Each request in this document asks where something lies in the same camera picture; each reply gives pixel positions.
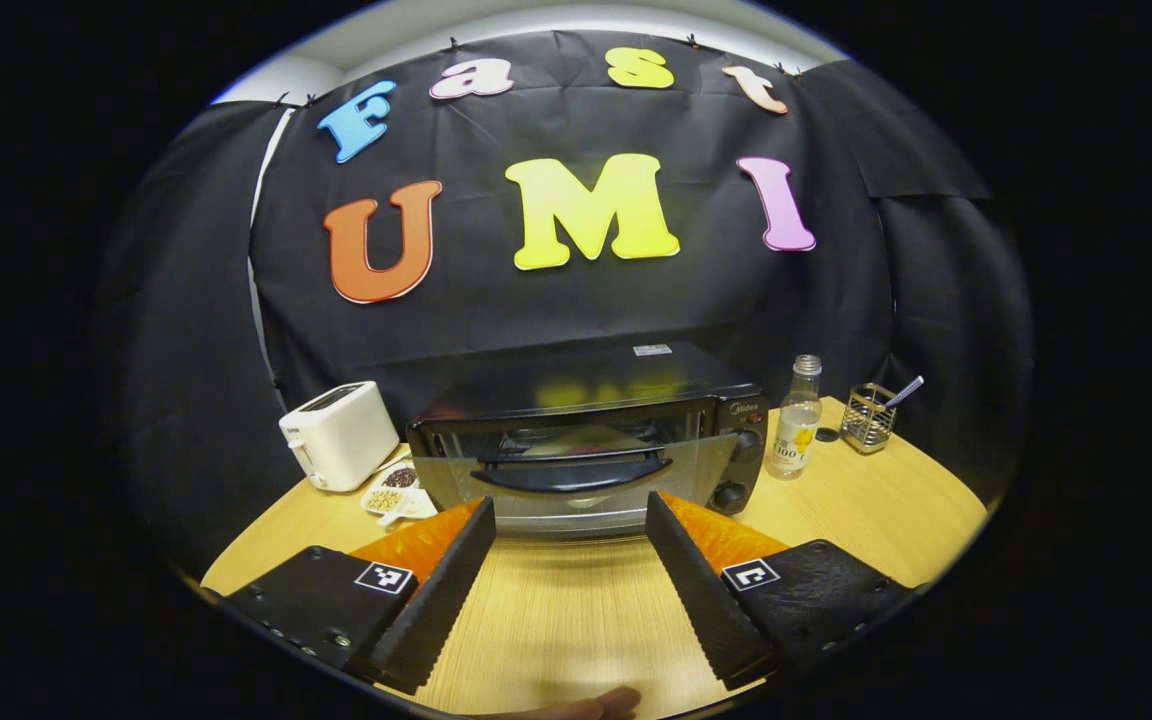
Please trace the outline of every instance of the white toaster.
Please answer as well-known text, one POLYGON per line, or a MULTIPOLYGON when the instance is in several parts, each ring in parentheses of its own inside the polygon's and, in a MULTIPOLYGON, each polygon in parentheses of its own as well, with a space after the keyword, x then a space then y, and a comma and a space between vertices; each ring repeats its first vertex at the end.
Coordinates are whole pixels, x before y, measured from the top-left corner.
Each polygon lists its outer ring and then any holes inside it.
POLYGON ((376 382, 340 386, 283 415, 278 426, 312 486, 357 488, 397 447, 376 382))

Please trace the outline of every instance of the blue letter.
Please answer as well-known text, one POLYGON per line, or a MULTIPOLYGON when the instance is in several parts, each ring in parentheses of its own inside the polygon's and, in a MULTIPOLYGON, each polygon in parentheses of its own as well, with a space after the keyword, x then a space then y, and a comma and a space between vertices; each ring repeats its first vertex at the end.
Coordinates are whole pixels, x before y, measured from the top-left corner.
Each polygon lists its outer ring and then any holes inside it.
POLYGON ((356 94, 351 100, 328 113, 327 118, 319 123, 319 129, 328 128, 332 135, 338 138, 340 151, 338 162, 344 162, 349 158, 358 154, 358 151, 371 145, 376 138, 385 135, 385 123, 367 123, 371 118, 385 118, 389 114, 389 103, 386 103, 384 94, 396 88, 393 81, 384 79, 376 85, 367 88, 356 94))

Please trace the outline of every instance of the yellow letter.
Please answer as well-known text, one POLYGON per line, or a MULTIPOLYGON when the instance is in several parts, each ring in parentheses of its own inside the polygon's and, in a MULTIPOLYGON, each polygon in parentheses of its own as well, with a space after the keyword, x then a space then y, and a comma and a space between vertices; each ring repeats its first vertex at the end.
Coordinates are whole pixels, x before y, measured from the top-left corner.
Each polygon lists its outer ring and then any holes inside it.
POLYGON ((664 58, 644 47, 612 47, 607 51, 607 74, 626 88, 668 88, 673 73, 664 69, 664 58))
POLYGON ((652 156, 621 154, 608 158, 593 192, 559 160, 525 160, 509 165, 503 176, 522 191, 522 250, 513 256, 521 270, 556 268, 567 264, 571 250, 558 242, 554 220, 571 234, 581 253, 590 260, 602 253, 602 242, 613 215, 621 233, 612 241, 617 258, 667 258, 679 251, 679 238, 664 227, 657 195, 659 160, 652 156))

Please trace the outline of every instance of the metal wire basket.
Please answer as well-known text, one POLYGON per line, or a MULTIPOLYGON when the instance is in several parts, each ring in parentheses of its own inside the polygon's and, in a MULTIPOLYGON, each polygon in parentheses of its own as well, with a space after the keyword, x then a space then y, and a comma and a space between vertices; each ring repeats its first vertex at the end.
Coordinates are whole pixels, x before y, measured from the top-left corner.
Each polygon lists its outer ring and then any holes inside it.
POLYGON ((840 429, 847 445, 863 455, 881 450, 892 438, 892 425, 896 423, 895 407, 887 407, 884 402, 895 396, 896 393, 873 382, 851 387, 840 429))

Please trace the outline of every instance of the human hand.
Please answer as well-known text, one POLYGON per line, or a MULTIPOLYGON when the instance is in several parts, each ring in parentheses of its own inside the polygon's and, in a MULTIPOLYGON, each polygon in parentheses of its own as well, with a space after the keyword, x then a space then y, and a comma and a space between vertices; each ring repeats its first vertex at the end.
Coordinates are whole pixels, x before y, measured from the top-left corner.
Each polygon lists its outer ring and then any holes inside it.
POLYGON ((585 700, 564 702, 521 712, 492 712, 487 715, 468 715, 473 720, 634 720, 634 708, 643 700, 643 694, 621 685, 585 700))

